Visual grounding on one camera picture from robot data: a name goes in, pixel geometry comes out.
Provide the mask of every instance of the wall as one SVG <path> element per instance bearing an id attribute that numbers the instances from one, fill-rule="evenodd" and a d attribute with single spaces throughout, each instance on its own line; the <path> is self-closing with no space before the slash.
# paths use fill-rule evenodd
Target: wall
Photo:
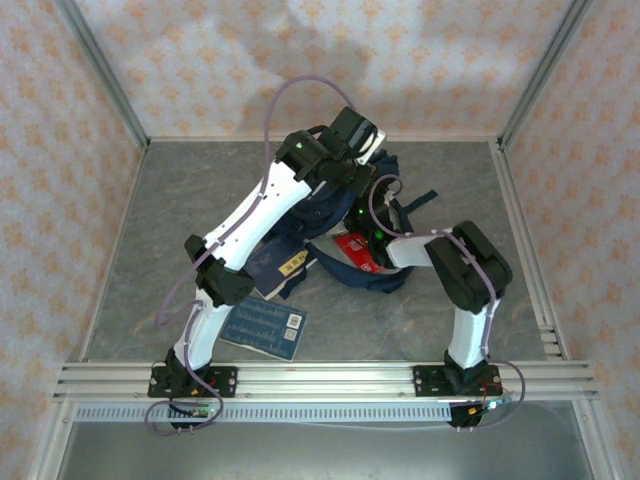
<path id="1" fill-rule="evenodd" d="M 146 131 L 259 136 L 275 90 L 338 82 L 394 135 L 493 135 L 570 0 L 80 0 Z M 329 122 L 343 102 L 293 87 L 274 131 Z"/>
<path id="2" fill-rule="evenodd" d="M 640 472 L 640 3 L 594 2 L 509 153 L 574 358 Z"/>
<path id="3" fill-rule="evenodd" d="M 139 157 L 49 0 L 0 5 L 0 478 L 26 475 Z"/>

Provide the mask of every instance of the black bracket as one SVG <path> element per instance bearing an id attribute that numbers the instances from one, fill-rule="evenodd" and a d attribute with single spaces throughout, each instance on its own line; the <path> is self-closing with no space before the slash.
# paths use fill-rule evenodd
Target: black bracket
<path id="1" fill-rule="evenodd" d="M 237 367 L 206 365 L 194 372 L 207 385 L 211 385 L 223 398 L 236 396 L 238 386 Z M 176 358 L 172 349 L 164 364 L 151 367 L 151 379 L 147 395 L 150 398 L 209 398 L 213 394 L 196 382 Z"/>
<path id="2" fill-rule="evenodd" d="M 466 220 L 453 227 L 452 235 L 469 250 L 486 273 L 501 298 L 513 280 L 511 267 L 477 225 Z M 433 267 L 447 295 L 457 307 L 480 313 L 489 303 L 489 291 L 478 272 L 465 261 L 460 249 L 446 237 L 438 237 L 425 245 Z"/>
<path id="3" fill-rule="evenodd" d="M 487 365 L 463 390 L 456 390 L 449 381 L 444 365 L 416 365 L 413 367 L 413 387 L 416 397 L 454 397 L 457 395 L 499 397 L 502 395 L 500 372 L 495 365 Z"/>
<path id="4" fill-rule="evenodd" d="M 366 141 L 377 128 L 349 107 L 342 109 L 329 127 L 318 127 L 322 133 L 314 137 L 315 128 L 287 135 L 276 150 L 276 162 L 284 162 L 295 172 L 295 180 L 304 180 L 312 189 L 326 181 L 346 186 L 357 196 L 373 181 L 376 169 L 360 165 Z"/>
<path id="5" fill-rule="evenodd" d="M 454 405 L 450 408 L 451 421 L 447 422 L 453 428 L 476 427 L 482 420 L 482 405 L 474 403 L 472 405 Z"/>
<path id="6" fill-rule="evenodd" d="M 206 252 L 204 240 L 197 235 L 191 235 L 184 242 L 184 248 L 192 262 L 195 262 Z M 196 285 L 207 292 L 214 307 L 220 305 L 237 305 L 253 290 L 253 279 L 247 272 L 240 270 L 233 272 L 224 268 L 224 260 L 215 259 L 211 255 L 198 267 Z"/>

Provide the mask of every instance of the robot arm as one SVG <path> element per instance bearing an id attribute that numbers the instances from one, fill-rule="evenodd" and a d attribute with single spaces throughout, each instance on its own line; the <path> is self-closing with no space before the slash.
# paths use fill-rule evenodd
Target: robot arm
<path id="1" fill-rule="evenodd" d="M 319 138 L 314 137 L 316 133 L 320 133 Z M 264 192 L 260 193 L 262 183 L 258 184 L 219 227 L 204 238 L 192 235 L 187 239 L 185 249 L 193 262 L 212 245 L 219 245 L 197 268 L 199 305 L 191 312 L 197 316 L 189 338 L 185 327 L 167 353 L 168 374 L 153 378 L 156 384 L 162 384 L 159 390 L 164 396 L 188 396 L 194 384 L 185 367 L 187 362 L 196 375 L 206 376 L 213 345 L 227 315 L 253 289 L 253 280 L 243 266 L 260 240 L 291 207 L 325 184 L 346 185 L 362 195 L 375 173 L 367 163 L 385 137 L 383 131 L 349 107 L 329 127 L 290 134 L 269 167 Z M 226 235 L 232 227 L 232 234 Z M 184 358 L 185 343 L 189 345 L 188 359 Z"/>
<path id="2" fill-rule="evenodd" d="M 479 273 L 453 239 L 475 258 L 495 290 L 495 301 Z M 456 392 L 463 392 L 487 366 L 490 322 L 513 273 L 507 261 L 470 221 L 456 225 L 446 236 L 397 238 L 386 247 L 397 266 L 433 267 L 455 305 L 453 338 L 445 352 L 445 373 Z"/>

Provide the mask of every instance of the purple cable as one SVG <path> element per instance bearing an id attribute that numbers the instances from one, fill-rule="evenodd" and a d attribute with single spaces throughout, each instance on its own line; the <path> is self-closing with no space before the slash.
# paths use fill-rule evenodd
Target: purple cable
<path id="1" fill-rule="evenodd" d="M 397 237 L 397 238 L 405 238 L 405 237 L 410 237 L 412 235 L 414 235 L 413 233 L 398 233 L 398 232 L 394 232 L 393 230 L 388 229 L 387 227 L 385 227 L 382 222 L 380 221 L 380 219 L 378 218 L 378 216 L 376 215 L 376 211 L 375 208 L 373 208 L 373 195 L 376 193 L 376 189 L 378 188 L 378 186 L 384 181 L 384 180 L 396 180 L 397 182 L 400 183 L 400 187 L 398 187 L 398 190 L 396 192 L 394 192 L 394 195 L 398 195 L 401 191 L 402 191 L 402 187 L 403 187 L 403 183 L 402 180 L 400 180 L 400 177 L 397 175 L 394 175 L 392 173 L 388 173 L 386 175 L 382 175 L 380 178 L 378 178 L 375 182 L 373 182 L 373 185 L 371 186 L 371 190 L 369 191 L 369 212 L 371 213 L 371 218 L 373 219 L 373 221 L 375 222 L 375 224 L 378 226 L 378 228 L 380 230 L 382 230 L 384 233 L 386 233 L 387 235 L 391 235 L 392 237 Z"/>
<path id="2" fill-rule="evenodd" d="M 255 209 L 258 206 L 258 203 L 260 202 L 260 200 L 262 200 L 263 198 L 263 194 L 267 189 L 267 185 L 269 183 L 269 169 L 271 168 L 271 162 L 272 162 L 272 158 L 271 158 L 271 145 L 269 143 L 269 130 L 271 127 L 271 117 L 273 116 L 273 112 L 276 108 L 276 104 L 278 103 L 278 99 L 282 96 L 282 94 L 284 93 L 284 91 L 289 88 L 291 85 L 298 83 L 298 82 L 302 82 L 305 80 L 315 80 L 321 83 L 324 83 L 326 85 L 329 85 L 330 87 L 332 87 L 336 92 L 338 92 L 342 98 L 347 102 L 347 104 L 353 108 L 354 110 L 355 105 L 353 104 L 353 102 L 351 101 L 351 99 L 347 96 L 347 94 L 338 86 L 336 85 L 334 82 L 332 82 L 331 80 L 321 77 L 319 75 L 301 75 L 295 78 L 292 78 L 288 81 L 286 81 L 276 92 L 276 94 L 273 96 L 273 98 L 271 99 L 271 102 L 269 103 L 269 107 L 267 108 L 267 113 L 265 115 L 265 119 L 264 119 L 264 153 L 265 153 L 265 159 L 264 159 L 264 163 L 263 163 L 263 172 L 262 172 L 262 181 L 260 183 L 260 190 L 258 195 L 256 195 L 256 198 L 253 199 L 253 202 L 251 203 L 251 205 L 249 206 L 249 208 L 247 209 L 247 211 L 240 216 L 240 218 L 229 227 L 229 229 L 223 233 L 222 235 L 220 235 L 220 237 L 218 237 L 212 244 L 211 246 L 195 261 L 193 262 L 193 264 L 187 269 L 187 271 L 184 273 L 184 275 L 182 275 L 182 277 L 180 277 L 180 279 L 173 285 L 173 287 L 171 287 L 171 289 L 169 290 L 169 293 L 167 294 L 167 296 L 165 297 L 164 301 L 162 302 L 162 305 L 160 306 L 160 309 L 158 310 L 158 313 L 156 314 L 155 320 L 154 320 L 154 324 L 156 326 L 156 328 L 166 328 L 169 325 L 175 323 L 181 316 L 182 313 L 185 312 L 189 307 L 193 307 L 195 305 L 198 306 L 198 308 L 196 308 L 192 313 L 191 316 L 189 317 L 189 320 L 187 321 L 187 325 L 185 327 L 185 342 L 184 342 L 184 363 L 185 363 L 185 368 L 187 369 L 187 372 L 189 372 L 189 375 L 191 375 L 191 377 L 198 382 L 200 385 L 202 385 L 206 390 L 208 390 L 209 392 L 211 392 L 213 394 L 213 396 L 218 400 L 218 402 L 220 403 L 220 408 L 218 409 L 218 411 L 215 413 L 215 415 L 213 415 L 209 420 L 193 427 L 189 427 L 189 430 L 191 433 L 193 433 L 195 430 L 200 430 L 202 428 L 208 427 L 209 425 L 211 425 L 221 414 L 222 414 L 222 410 L 224 408 L 224 401 L 222 400 L 222 397 L 220 396 L 220 394 L 218 392 L 216 392 L 210 385 L 208 385 L 206 382 L 204 382 L 200 377 L 198 377 L 195 372 L 193 371 L 193 369 L 191 368 L 191 364 L 189 363 L 189 339 L 191 338 L 191 329 L 193 328 L 193 325 L 195 324 L 196 319 L 198 318 L 198 315 L 200 314 L 200 311 L 202 310 L 202 302 L 201 301 L 193 301 L 188 303 L 187 305 L 183 306 L 182 308 L 180 308 L 180 310 L 178 310 L 178 312 L 176 314 L 174 314 L 172 316 L 172 318 L 170 318 L 169 320 L 163 321 L 163 318 L 165 317 L 166 314 L 166 310 L 169 307 L 169 304 L 171 303 L 171 300 L 173 300 L 173 297 L 175 296 L 176 292 L 178 291 L 178 289 L 189 279 L 189 277 L 191 276 L 191 274 L 196 271 L 196 269 L 202 265 L 202 262 L 205 261 L 205 259 L 211 255 L 211 253 L 218 248 L 220 245 L 224 244 L 224 241 L 226 238 L 228 238 L 233 232 L 235 232 L 238 227 L 240 227 L 240 225 L 242 225 L 245 220 L 247 218 L 249 218 L 251 216 L 251 214 L 255 211 Z M 145 423 L 145 427 L 147 428 L 147 430 L 153 434 L 156 435 L 160 435 L 160 436 L 171 436 L 171 435 L 179 435 L 182 432 L 182 429 L 177 429 L 175 431 L 161 431 L 161 430 L 157 430 L 156 428 L 154 428 L 152 426 L 152 424 L 149 422 L 149 415 L 151 414 L 151 411 L 156 408 L 159 405 L 182 405 L 182 406 L 192 406 L 194 405 L 191 402 L 185 402 L 185 401 L 175 401 L 175 400 L 160 400 L 158 402 L 153 403 L 146 411 L 145 416 L 144 416 L 144 423 Z"/>

